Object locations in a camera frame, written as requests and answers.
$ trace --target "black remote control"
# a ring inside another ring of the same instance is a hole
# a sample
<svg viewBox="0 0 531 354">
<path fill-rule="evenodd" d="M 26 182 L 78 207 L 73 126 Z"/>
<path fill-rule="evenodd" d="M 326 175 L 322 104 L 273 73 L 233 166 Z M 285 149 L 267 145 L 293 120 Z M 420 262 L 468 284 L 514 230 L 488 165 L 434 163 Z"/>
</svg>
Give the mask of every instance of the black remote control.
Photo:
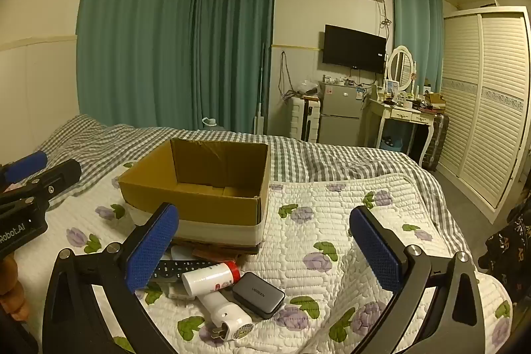
<svg viewBox="0 0 531 354">
<path fill-rule="evenodd" d="M 150 282 L 180 282 L 181 275 L 198 268 L 214 266 L 217 263 L 204 260 L 162 259 L 153 271 Z"/>
</svg>

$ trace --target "white quilted blanket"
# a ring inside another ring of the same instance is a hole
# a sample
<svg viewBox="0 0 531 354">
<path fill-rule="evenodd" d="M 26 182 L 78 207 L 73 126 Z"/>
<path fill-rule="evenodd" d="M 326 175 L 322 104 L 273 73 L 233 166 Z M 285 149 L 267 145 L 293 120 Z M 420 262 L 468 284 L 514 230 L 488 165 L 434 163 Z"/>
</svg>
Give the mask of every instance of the white quilted blanket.
<svg viewBox="0 0 531 354">
<path fill-rule="evenodd" d="M 77 254 L 92 253 L 110 242 L 122 242 L 134 228 L 114 181 L 125 169 L 118 167 L 81 196 L 67 198 L 48 213 L 48 231 L 18 250 L 20 279 L 33 307 L 29 324 L 34 334 L 41 332 L 57 253 L 65 247 Z M 263 246 L 259 255 L 242 264 L 243 271 L 253 271 L 286 292 L 285 304 L 272 319 L 256 319 L 255 329 L 241 340 L 216 344 L 207 336 L 208 314 L 198 301 L 171 300 L 168 287 L 156 284 L 137 295 L 179 353 L 350 353 L 391 298 L 349 233 L 350 211 L 362 203 L 404 244 L 418 244 L 429 255 L 450 256 L 415 183 L 405 175 L 273 183 Z M 496 279 L 481 273 L 477 279 L 490 354 L 508 336 L 512 307 Z M 95 291 L 111 334 L 126 343 L 103 290 Z M 398 349 L 412 343 L 432 295 L 433 289 L 426 291 Z"/>
</svg>

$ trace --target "metal screw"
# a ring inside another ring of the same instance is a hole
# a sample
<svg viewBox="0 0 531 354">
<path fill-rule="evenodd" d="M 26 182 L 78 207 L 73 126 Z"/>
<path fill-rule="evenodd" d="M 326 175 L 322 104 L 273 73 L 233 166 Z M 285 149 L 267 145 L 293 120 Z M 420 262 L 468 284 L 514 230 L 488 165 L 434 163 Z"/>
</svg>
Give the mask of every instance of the metal screw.
<svg viewBox="0 0 531 354">
<path fill-rule="evenodd" d="M 469 257 L 466 252 L 460 251 L 457 253 L 457 259 L 463 263 L 466 263 L 469 260 Z"/>
<path fill-rule="evenodd" d="M 109 246 L 107 246 L 107 252 L 109 253 L 116 253 L 120 250 L 121 244 L 119 243 L 111 243 Z"/>
<path fill-rule="evenodd" d="M 60 259 L 67 259 L 70 257 L 70 250 L 69 249 L 63 249 L 61 252 L 59 252 L 59 258 Z"/>
<path fill-rule="evenodd" d="M 415 257 L 418 257 L 422 253 L 422 249 L 417 245 L 409 245 L 407 251 Z"/>
</svg>

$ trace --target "black tv screen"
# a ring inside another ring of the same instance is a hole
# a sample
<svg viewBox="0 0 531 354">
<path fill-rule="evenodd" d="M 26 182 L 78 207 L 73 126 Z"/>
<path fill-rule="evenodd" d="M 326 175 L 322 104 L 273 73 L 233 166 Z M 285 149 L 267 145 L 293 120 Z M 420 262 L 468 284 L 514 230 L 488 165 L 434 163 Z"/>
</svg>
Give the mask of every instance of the black tv screen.
<svg viewBox="0 0 531 354">
<path fill-rule="evenodd" d="M 326 25 L 323 63 L 383 74 L 386 39 L 353 29 Z"/>
</svg>

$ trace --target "teal curtain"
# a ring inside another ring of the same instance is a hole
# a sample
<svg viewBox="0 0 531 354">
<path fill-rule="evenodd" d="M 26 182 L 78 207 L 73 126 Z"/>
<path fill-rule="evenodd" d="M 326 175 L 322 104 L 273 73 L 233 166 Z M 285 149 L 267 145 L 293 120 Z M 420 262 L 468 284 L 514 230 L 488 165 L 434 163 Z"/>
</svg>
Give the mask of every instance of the teal curtain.
<svg viewBox="0 0 531 354">
<path fill-rule="evenodd" d="M 195 0 L 192 70 L 196 122 L 208 116 L 232 131 L 251 132 L 259 94 L 263 112 L 266 110 L 272 3 Z"/>
<path fill-rule="evenodd" d="M 267 107 L 272 9 L 273 0 L 81 0 L 80 111 L 182 129 L 207 116 L 251 132 L 258 100 Z"/>
<path fill-rule="evenodd" d="M 427 78 L 441 89 L 444 28 L 442 0 L 395 0 L 395 47 L 405 45 L 417 62 L 415 84 Z"/>
</svg>

